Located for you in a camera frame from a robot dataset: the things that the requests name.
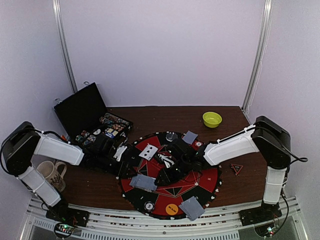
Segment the black poker chip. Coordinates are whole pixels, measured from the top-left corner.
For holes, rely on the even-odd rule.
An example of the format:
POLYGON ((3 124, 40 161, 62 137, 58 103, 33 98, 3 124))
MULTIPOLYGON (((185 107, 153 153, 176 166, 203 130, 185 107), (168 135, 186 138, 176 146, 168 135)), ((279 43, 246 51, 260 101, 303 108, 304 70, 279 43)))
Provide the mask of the black poker chip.
POLYGON ((151 201, 146 201, 143 207, 147 212, 152 212, 155 209, 155 204, 151 201))

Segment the orange big blind button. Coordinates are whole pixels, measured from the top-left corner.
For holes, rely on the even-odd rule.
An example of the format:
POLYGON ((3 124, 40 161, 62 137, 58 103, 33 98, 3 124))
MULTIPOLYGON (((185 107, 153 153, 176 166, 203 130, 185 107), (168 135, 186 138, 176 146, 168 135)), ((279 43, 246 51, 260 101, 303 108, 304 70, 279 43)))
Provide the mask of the orange big blind button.
POLYGON ((174 216, 179 212, 179 207, 174 203, 170 203, 165 207, 165 211, 168 215, 174 216))

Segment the grey playing card deck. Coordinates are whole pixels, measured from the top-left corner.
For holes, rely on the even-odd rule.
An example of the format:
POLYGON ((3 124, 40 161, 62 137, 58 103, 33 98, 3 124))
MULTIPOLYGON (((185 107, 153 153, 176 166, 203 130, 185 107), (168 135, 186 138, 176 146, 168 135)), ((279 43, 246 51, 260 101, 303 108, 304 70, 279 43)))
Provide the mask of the grey playing card deck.
POLYGON ((131 179, 129 185, 131 187, 138 188, 147 192, 153 192, 157 189, 155 180, 156 179, 153 177, 138 174, 131 179))

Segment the three of spades card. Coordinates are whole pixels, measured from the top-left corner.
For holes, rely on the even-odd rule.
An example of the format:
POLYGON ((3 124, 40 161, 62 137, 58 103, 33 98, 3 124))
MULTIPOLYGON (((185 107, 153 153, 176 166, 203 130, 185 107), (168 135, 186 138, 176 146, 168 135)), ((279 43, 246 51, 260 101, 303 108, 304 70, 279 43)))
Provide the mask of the three of spades card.
POLYGON ((158 148, 154 145, 147 144, 147 146, 142 150, 142 152, 138 155, 141 158, 150 161, 153 156, 157 153, 158 148))

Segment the red five poker chip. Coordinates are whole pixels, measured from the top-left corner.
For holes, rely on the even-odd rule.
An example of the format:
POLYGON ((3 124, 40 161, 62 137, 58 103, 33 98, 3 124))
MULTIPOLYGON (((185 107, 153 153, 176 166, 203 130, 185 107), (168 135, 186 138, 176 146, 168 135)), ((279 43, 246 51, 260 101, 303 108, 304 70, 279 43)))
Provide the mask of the red five poker chip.
POLYGON ((202 144, 200 141, 197 141, 197 142, 195 143, 195 145, 199 148, 199 147, 201 147, 203 144, 202 144))

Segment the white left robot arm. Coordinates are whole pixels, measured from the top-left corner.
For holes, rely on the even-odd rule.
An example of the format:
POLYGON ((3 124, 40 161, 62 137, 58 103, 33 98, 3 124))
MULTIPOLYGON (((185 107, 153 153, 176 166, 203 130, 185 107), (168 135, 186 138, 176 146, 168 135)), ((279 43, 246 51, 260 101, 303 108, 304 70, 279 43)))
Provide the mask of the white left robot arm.
MULTIPOLYGON (((118 193, 116 180, 109 171, 105 175, 101 169, 86 172, 79 165, 73 164, 73 151, 50 146, 54 149, 54 155, 38 153, 31 155, 36 166, 45 160, 60 160, 71 164, 67 174, 67 186, 64 197, 72 204, 85 207, 132 210, 133 207, 118 193)), ((23 184, 14 179, 13 176, 0 175, 0 210, 2 212, 21 212, 27 208, 31 199, 30 193, 23 184)))

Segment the dealt blue-backed playing cards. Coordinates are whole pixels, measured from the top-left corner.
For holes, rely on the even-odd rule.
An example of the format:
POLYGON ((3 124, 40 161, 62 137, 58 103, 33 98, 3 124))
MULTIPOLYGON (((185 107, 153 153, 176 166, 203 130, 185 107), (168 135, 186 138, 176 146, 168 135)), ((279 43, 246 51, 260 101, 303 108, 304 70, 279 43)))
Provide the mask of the dealt blue-backed playing cards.
POLYGON ((186 214, 186 216, 194 221, 198 219, 204 212, 204 208, 199 203, 196 197, 192 196, 189 199, 183 201, 179 208, 186 214))

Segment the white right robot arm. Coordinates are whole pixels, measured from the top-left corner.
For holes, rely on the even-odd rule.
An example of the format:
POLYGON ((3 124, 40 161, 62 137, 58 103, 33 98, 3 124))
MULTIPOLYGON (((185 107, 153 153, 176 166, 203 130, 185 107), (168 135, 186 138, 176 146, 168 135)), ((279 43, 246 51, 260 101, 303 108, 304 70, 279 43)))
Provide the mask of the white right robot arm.
POLYGON ((291 136, 287 130, 266 116, 259 116, 255 123, 223 139, 205 143, 194 149, 182 138, 174 139, 168 146, 175 162, 162 168, 155 179, 156 186, 178 182, 190 171, 202 171, 220 163, 250 153, 261 153, 267 163, 263 205, 256 210, 259 220, 268 220, 279 202, 286 172, 291 163, 291 136))

